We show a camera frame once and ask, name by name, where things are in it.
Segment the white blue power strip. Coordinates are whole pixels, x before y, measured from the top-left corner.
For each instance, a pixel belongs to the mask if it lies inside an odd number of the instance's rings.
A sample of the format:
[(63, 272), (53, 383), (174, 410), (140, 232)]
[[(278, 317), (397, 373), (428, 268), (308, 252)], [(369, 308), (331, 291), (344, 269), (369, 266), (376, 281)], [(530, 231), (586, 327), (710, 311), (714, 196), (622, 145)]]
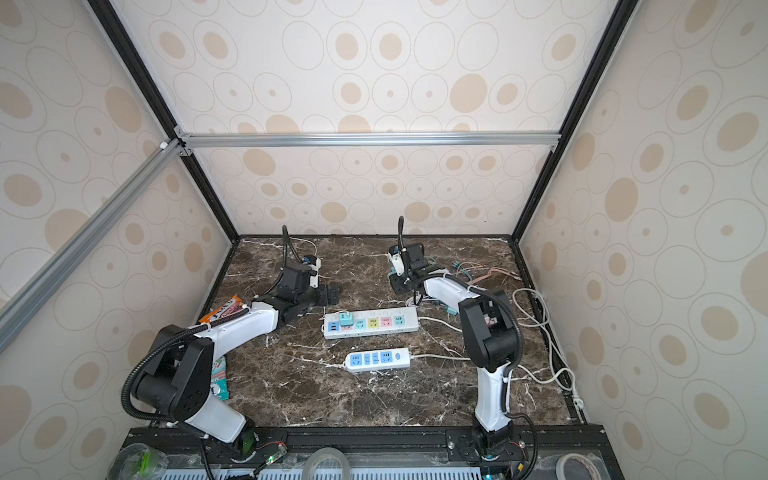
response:
[(393, 348), (350, 353), (344, 361), (344, 368), (351, 373), (361, 373), (406, 369), (410, 364), (411, 355), (407, 348)]

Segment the teal charger plug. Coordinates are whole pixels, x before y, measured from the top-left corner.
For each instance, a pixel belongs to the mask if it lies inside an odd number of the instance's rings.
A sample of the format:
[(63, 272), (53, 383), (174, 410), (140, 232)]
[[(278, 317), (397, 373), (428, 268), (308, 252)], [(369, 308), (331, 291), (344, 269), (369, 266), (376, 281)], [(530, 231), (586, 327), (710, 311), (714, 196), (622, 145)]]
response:
[(354, 326), (355, 320), (350, 312), (339, 313), (339, 324), (341, 329), (351, 329)]

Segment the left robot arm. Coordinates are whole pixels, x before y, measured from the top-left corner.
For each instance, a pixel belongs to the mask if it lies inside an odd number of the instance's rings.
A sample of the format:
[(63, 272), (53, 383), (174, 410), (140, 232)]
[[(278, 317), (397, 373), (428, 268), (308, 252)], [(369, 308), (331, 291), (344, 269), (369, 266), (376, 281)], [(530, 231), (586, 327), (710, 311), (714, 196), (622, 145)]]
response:
[(341, 289), (319, 282), (318, 261), (310, 256), (284, 266), (274, 287), (249, 303), (235, 296), (193, 327), (161, 329), (126, 377), (120, 393), (123, 410), (139, 420), (185, 425), (242, 452), (252, 449), (252, 422), (211, 389), (214, 362), (314, 306), (338, 304)]

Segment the white multicolour power strip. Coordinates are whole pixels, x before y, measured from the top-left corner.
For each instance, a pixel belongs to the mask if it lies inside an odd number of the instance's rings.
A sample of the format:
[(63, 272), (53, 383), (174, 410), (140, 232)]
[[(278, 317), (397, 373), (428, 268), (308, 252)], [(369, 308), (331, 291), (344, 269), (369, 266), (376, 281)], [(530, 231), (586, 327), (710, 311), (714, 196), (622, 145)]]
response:
[[(351, 329), (340, 328), (340, 312), (353, 315), (355, 323)], [(415, 307), (340, 312), (326, 314), (323, 318), (322, 332), (328, 340), (412, 333), (419, 329)]]

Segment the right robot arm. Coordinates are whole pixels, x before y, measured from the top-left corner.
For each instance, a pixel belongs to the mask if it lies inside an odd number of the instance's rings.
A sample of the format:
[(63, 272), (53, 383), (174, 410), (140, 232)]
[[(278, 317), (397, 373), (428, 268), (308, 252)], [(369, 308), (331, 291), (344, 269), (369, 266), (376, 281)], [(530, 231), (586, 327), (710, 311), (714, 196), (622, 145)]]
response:
[(421, 243), (402, 238), (387, 251), (389, 283), (397, 295), (429, 296), (458, 312), (465, 351), (477, 367), (475, 441), (491, 446), (509, 435), (504, 376), (524, 353), (524, 336), (504, 291), (469, 284), (427, 260)]

